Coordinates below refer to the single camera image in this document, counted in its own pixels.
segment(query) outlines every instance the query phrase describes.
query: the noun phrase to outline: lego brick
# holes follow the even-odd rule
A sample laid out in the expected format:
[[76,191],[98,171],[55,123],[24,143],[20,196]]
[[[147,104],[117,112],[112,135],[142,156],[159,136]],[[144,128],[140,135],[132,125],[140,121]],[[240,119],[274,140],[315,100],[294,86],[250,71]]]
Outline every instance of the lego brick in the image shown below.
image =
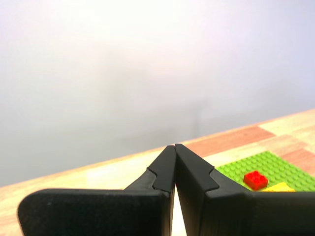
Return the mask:
[[315,178],[313,176],[269,151],[220,166],[216,169],[247,189],[250,189],[250,187],[243,182],[244,175],[257,170],[269,180],[267,187],[285,182],[295,191],[315,191]]
[[244,175],[243,181],[255,191],[265,188],[268,184],[268,179],[258,171],[253,171]]
[[295,190],[290,188],[285,182],[281,182],[270,188],[264,189],[263,192],[295,192]]

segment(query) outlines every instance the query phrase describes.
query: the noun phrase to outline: wooden tabletop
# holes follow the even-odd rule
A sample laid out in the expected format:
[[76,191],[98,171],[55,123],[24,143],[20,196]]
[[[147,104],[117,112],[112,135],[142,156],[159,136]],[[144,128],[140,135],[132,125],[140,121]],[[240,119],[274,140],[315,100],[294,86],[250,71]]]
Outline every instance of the wooden tabletop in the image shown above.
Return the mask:
[[[183,142],[214,166],[269,150],[315,176],[315,110]],[[163,147],[0,188],[0,236],[21,236],[17,206],[44,188],[124,189],[138,178]],[[173,236],[185,236],[177,193]]]

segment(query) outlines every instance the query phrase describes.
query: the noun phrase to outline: lego baseplate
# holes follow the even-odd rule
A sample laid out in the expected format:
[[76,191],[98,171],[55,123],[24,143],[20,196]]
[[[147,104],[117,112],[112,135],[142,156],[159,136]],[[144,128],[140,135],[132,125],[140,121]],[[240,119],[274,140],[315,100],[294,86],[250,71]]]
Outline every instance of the lego baseplate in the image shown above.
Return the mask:
[[268,178],[269,181],[266,188],[285,182],[295,191],[315,191],[315,177],[269,151],[220,166],[216,169],[249,190],[251,189],[243,182],[244,175],[257,170]]

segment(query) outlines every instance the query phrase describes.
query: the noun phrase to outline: gray wall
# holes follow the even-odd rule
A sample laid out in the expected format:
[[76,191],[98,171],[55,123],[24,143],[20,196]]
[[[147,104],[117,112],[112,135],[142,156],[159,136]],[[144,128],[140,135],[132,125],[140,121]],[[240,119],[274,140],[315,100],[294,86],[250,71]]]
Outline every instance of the gray wall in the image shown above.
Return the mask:
[[0,185],[310,109],[313,0],[2,0]]

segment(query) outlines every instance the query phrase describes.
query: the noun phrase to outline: yellow lego brick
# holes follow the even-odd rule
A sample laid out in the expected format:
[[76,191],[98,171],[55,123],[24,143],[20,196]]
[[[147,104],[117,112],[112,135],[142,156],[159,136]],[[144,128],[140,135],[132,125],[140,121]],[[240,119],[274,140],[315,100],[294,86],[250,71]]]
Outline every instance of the yellow lego brick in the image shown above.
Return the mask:
[[293,188],[290,188],[285,182],[278,183],[274,186],[266,188],[264,192],[295,192]]

